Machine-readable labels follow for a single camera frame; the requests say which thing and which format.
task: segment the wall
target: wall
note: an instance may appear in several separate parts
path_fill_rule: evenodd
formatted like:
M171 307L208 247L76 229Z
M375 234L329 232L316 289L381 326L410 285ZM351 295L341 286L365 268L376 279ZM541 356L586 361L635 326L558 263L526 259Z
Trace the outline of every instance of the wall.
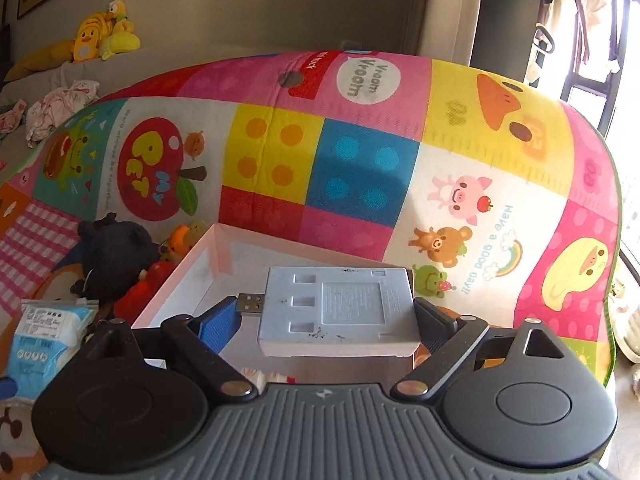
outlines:
M21 20L9 0L14 59L72 38L92 12L111 0L49 0ZM125 0L143 46L225 43L338 48L341 40L365 48L401 50L410 0Z

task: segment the pink cloth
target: pink cloth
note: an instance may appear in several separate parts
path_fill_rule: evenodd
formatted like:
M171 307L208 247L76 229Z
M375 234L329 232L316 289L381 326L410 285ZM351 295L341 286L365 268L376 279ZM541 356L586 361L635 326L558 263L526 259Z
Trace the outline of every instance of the pink cloth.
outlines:
M79 220L37 200L0 239L0 309L13 315L78 243Z
M27 108L27 103L20 99L14 108L0 115L0 134L8 134L20 126L20 119Z
M58 126L93 101L100 83L74 81L71 88L52 90L27 112L27 144L34 148Z

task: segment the black plush toy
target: black plush toy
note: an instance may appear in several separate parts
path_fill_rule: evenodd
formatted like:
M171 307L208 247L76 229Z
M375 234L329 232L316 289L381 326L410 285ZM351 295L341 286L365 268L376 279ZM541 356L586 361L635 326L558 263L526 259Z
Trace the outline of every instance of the black plush toy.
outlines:
M116 213L78 226L83 241L82 272L71 292L100 304L117 301L138 282L138 275L159 260L158 245L142 225L117 222Z

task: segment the metal screw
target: metal screw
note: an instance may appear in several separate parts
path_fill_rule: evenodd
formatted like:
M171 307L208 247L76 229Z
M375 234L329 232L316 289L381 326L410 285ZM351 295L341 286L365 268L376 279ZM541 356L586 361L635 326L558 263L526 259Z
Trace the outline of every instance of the metal screw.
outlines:
M252 386L246 381L227 381L220 390L229 397L244 397L251 393Z
M396 390L409 397L419 397L429 391L429 387L422 381L402 381L396 384Z

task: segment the pillow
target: pillow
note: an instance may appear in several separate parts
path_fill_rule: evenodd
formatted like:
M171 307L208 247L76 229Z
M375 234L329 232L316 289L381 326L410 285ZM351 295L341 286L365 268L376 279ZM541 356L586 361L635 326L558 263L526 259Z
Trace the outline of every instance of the pillow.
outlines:
M12 66L4 80L7 82L15 81L27 77L33 72L59 67L64 62L72 60L73 46L74 40L63 40L27 54Z

